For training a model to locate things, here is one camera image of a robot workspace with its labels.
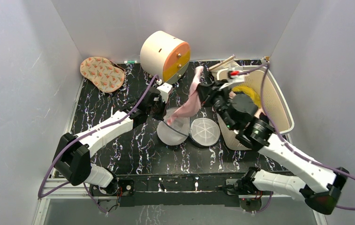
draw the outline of oven mitt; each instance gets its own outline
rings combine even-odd
[[[105,93],[116,91],[125,81],[125,70],[102,57],[85,59],[81,63],[81,74]]]
[[[199,101],[198,92],[196,88],[201,82],[200,77],[202,71],[204,70],[203,66],[195,68],[194,79],[191,83],[189,90],[189,98],[186,103],[180,106],[167,120],[168,125],[171,125],[173,121],[178,117],[191,117],[194,116],[199,109],[201,108],[201,101]]]

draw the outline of cable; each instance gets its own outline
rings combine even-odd
[[[121,187],[119,197],[118,197],[118,195],[116,196],[116,198],[117,198],[117,200],[118,200],[118,204],[120,204],[120,203],[121,203],[122,193],[123,193],[123,192],[122,192],[122,187]]]
[[[116,205],[113,205],[109,210],[108,210],[108,212],[110,212],[115,206],[118,206],[118,204],[116,204]]]
[[[109,123],[109,124],[106,124],[102,127],[100,127],[100,129],[104,129],[104,128],[107,128],[107,127],[110,127],[110,126],[113,126],[115,124],[118,124],[120,123],[121,121],[123,121],[124,119],[126,119],[128,116],[130,116],[132,114],[133,111],[135,111],[137,109],[137,107],[139,106],[139,104],[141,103],[141,101],[144,99],[145,95],[147,94],[148,90],[150,89],[150,87],[152,86],[152,84],[154,83],[155,79],[158,79],[158,75],[154,75],[153,78],[151,79],[150,83],[148,84],[147,88],[145,89],[143,95],[140,97],[140,99],[138,100],[138,102],[136,103],[136,105],[120,120],[118,121],[115,121],[115,122],[112,122],[112,123]],[[52,172],[52,169],[54,167],[54,165],[56,164],[56,162],[60,159],[60,157],[64,154],[65,151],[67,151],[67,149],[69,149],[73,144],[75,144],[76,142],[80,141],[81,139],[84,139],[90,135],[92,135],[93,133],[96,133],[97,132],[97,129],[94,129],[76,139],[74,139],[73,141],[71,141],[68,145],[66,145],[61,151],[60,153],[56,156],[56,158],[54,158],[52,164],[50,165],[49,169],[47,170],[46,172],[46,175],[43,177],[43,180],[42,180],[42,183],[39,187],[39,191],[38,191],[38,198],[43,198],[43,197],[46,197],[48,196],[49,194],[51,194],[52,192],[54,192],[55,190],[59,189],[60,187],[68,184],[69,182],[65,182],[57,187],[55,187],[54,189],[50,190],[49,192],[45,193],[45,194],[42,194],[42,191],[43,191],[43,188],[45,186],[45,183],[46,183],[46,180],[47,178],[49,177],[50,173]]]
[[[162,122],[164,122],[165,125],[168,126],[170,129],[172,129],[174,132],[176,132],[176,133],[178,133],[178,134],[180,134],[180,135],[183,135],[184,137],[188,137],[188,136],[189,136],[189,135],[183,134],[182,132],[180,132],[180,131],[174,129],[174,128],[171,127],[171,126],[169,126],[168,123],[166,123],[164,120],[163,120]]]
[[[97,203],[97,201],[94,199],[94,197],[90,194],[88,187],[86,187],[86,184],[83,183],[83,186],[85,187],[86,192],[88,193],[89,197],[93,200],[93,202],[97,205],[97,208],[102,211],[105,214],[108,214],[107,210],[105,210],[103,207],[100,206],[100,204]]]
[[[267,113],[267,110],[266,108],[264,107],[264,102],[263,102],[263,96],[264,96],[264,83],[265,83],[265,78],[267,77],[267,72],[268,72],[268,69],[270,68],[270,65],[269,63],[266,65],[266,70],[264,72],[264,75],[263,75],[263,78],[262,78],[262,83],[261,83],[261,88],[260,88],[260,99],[261,99],[261,105],[262,105],[262,108],[263,108],[263,112],[265,115],[268,115]],[[340,171],[338,169],[335,169],[331,166],[328,166],[328,165],[324,165],[324,164],[321,164],[319,162],[315,162],[315,161],[312,161],[311,159],[305,157],[305,156],[302,156],[300,153],[297,153],[290,145],[288,142],[286,142],[286,140],[284,139],[284,137],[281,135],[281,133],[278,131],[277,127],[275,126],[275,123],[272,121],[272,119],[269,117],[269,120],[271,122],[271,125],[275,128],[275,132],[277,133],[277,136],[279,137],[279,139],[284,143],[285,147],[291,151],[293,154],[295,154],[297,157],[301,158],[302,160],[305,160],[309,163],[312,163],[314,165],[317,165],[317,166],[320,166],[322,168],[325,168],[325,169],[328,169],[328,170],[332,170],[333,172],[335,173],[340,173],[344,176],[347,176],[353,180],[355,180],[355,176],[354,175],[351,175],[349,173],[346,173],[346,172],[343,172],[343,171]],[[346,207],[346,206],[336,206],[336,208],[339,208],[339,209],[343,209],[343,210],[354,210],[355,211],[355,207]]]
[[[250,73],[252,73],[253,71],[256,71],[256,70],[258,70],[258,69],[260,69],[260,68],[262,68],[262,67],[265,67],[265,66],[267,66],[267,65],[268,65],[267,63],[263,63],[262,65],[260,65],[260,66],[258,66],[258,67],[255,67],[255,68],[253,68],[253,69],[240,72],[240,73],[238,73],[237,75],[250,74]]]
[[[259,213],[259,212],[263,212],[271,203],[271,196],[274,194],[274,192],[270,192],[270,197],[268,197],[268,201],[267,201],[267,204],[262,208],[260,209],[259,211],[255,211],[255,213]]]

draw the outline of orange and white cylinder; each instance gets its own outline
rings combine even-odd
[[[141,67],[150,75],[158,74],[163,82],[173,84],[186,72],[190,46],[163,31],[147,38],[140,51]]]

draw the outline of white wall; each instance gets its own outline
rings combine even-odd
[[[295,120],[295,145],[355,174],[355,1],[302,0],[275,51],[271,70]],[[339,205],[355,206],[355,182]],[[330,225],[355,224],[336,209]]]
[[[49,0],[0,1],[0,224],[32,224],[81,60]]]
[[[139,60],[163,30],[191,45],[191,59],[272,53],[299,0],[52,0],[83,57]]]

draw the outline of mesh lid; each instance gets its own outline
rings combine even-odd
[[[177,110],[177,108],[170,108],[166,110],[164,121]],[[167,145],[179,145],[183,143],[189,135],[189,118],[179,117],[170,125],[173,129],[185,134],[181,135],[169,128],[164,122],[159,122],[157,127],[157,134],[160,140]]]
[[[219,141],[220,129],[217,123],[208,118],[199,118],[192,122],[190,136],[202,146],[212,146]]]

